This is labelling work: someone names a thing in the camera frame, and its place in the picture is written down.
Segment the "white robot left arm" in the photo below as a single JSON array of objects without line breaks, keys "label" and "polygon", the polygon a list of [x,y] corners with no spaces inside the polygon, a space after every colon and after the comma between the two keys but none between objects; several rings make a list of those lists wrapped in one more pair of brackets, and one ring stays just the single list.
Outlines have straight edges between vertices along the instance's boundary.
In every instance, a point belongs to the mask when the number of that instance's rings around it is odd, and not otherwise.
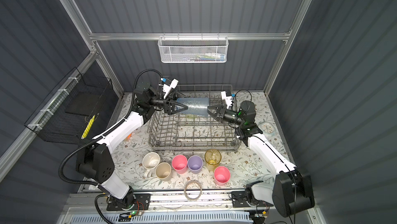
[{"label": "white robot left arm", "polygon": [[157,92],[150,83],[139,82],[126,116],[77,152],[77,172],[115,199],[130,198],[132,189],[115,172],[112,153],[130,134],[148,122],[157,109],[162,109],[168,115],[188,109],[176,101],[177,85],[176,79],[161,78],[161,91]]}]

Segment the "yellow glass tumbler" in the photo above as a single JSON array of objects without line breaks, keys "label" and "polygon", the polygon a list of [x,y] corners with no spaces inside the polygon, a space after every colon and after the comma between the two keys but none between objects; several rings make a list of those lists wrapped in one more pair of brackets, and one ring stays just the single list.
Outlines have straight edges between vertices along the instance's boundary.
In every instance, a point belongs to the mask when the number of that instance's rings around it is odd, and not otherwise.
[{"label": "yellow glass tumbler", "polygon": [[204,156],[206,167],[209,171],[214,171],[221,162],[222,155],[217,149],[209,149]]}]

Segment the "blue glass tumbler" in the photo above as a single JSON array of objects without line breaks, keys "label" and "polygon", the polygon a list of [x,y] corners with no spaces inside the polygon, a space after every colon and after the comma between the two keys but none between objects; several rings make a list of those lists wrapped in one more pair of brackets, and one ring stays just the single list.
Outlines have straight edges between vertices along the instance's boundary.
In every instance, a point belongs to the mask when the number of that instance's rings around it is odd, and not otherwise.
[{"label": "blue glass tumbler", "polygon": [[178,98],[183,100],[188,105],[188,110],[182,112],[182,114],[194,114],[197,116],[208,116],[207,107],[210,105],[209,98]]}]

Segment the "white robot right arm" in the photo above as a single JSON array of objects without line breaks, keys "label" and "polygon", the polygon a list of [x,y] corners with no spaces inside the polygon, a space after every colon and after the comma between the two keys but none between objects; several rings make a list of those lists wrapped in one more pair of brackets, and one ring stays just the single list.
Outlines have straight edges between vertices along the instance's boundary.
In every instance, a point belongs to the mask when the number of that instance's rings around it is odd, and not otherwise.
[{"label": "white robot right arm", "polygon": [[245,194],[248,203],[269,203],[283,217],[290,217],[315,206],[310,173],[289,162],[267,140],[255,122],[253,102],[243,101],[238,111],[226,105],[208,106],[207,112],[219,122],[234,125],[236,137],[259,156],[274,179],[273,186],[268,186],[263,181],[247,184]]}]

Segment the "green glass tumbler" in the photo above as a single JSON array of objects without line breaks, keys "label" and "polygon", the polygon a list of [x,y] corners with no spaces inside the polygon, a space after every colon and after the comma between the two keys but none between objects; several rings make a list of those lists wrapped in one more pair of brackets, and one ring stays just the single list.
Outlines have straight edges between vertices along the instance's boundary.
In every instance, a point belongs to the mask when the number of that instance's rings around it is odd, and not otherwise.
[{"label": "green glass tumbler", "polygon": [[196,118],[199,118],[199,116],[194,115],[194,114],[186,114],[186,115],[185,115],[185,118],[186,118],[188,121],[194,121]]}]

